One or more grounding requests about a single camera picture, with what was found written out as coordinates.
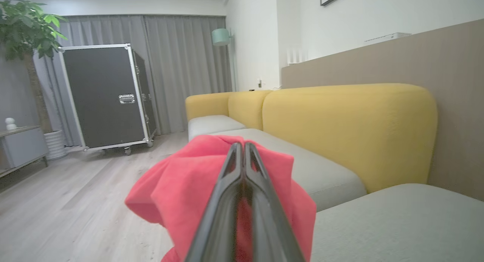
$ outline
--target sofa backrest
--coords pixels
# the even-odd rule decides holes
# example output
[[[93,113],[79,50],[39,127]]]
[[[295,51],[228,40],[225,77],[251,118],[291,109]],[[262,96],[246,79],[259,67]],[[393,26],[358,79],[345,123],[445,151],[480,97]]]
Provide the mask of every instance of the sofa backrest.
[[[247,128],[262,130],[262,104],[272,90],[242,91],[228,98],[228,116]]]
[[[185,100],[187,121],[196,117],[228,116],[228,98],[233,92],[189,96]]]
[[[265,132],[347,167],[368,192],[427,182],[437,107],[424,88],[367,84],[277,90],[265,98],[262,118]]]

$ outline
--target gray curtain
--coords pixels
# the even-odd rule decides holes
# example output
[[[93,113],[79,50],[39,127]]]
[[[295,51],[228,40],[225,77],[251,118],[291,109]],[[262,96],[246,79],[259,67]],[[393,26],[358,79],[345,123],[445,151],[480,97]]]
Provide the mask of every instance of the gray curtain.
[[[144,17],[162,133],[185,131],[188,96],[231,90],[227,48],[211,42],[225,18]]]
[[[71,16],[59,31],[75,45],[131,43],[147,67],[158,134],[186,129],[185,98],[230,90],[226,47],[213,47],[211,31],[225,27],[224,17],[204,16]],[[36,67],[55,130],[62,129],[66,143],[80,145],[74,114],[58,55],[41,59]]]

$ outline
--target gray cabinet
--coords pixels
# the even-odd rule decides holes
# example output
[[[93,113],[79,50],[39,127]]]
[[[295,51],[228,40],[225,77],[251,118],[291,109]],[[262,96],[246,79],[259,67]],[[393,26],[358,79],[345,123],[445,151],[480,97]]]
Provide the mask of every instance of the gray cabinet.
[[[0,132],[0,144],[0,177],[37,161],[48,153],[39,126]]]

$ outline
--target plant pot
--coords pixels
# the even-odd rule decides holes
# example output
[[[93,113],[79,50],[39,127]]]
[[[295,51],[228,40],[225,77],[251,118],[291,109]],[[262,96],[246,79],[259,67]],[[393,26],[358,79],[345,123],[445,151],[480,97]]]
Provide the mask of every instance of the plant pot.
[[[62,138],[62,131],[55,131],[48,134],[43,134],[49,149],[47,160],[55,160],[67,155],[64,147],[64,138]]]

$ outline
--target red cloth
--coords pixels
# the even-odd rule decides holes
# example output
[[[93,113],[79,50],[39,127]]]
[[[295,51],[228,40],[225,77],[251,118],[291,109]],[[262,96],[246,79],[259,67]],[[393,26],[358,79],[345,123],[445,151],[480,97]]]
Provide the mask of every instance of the red cloth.
[[[185,260],[231,144],[240,136],[197,136],[147,171],[126,205],[143,219],[164,226],[174,243],[163,262]],[[311,257],[316,204],[291,179],[294,158],[256,145],[306,261]],[[252,260],[251,208],[239,204],[237,261]]]

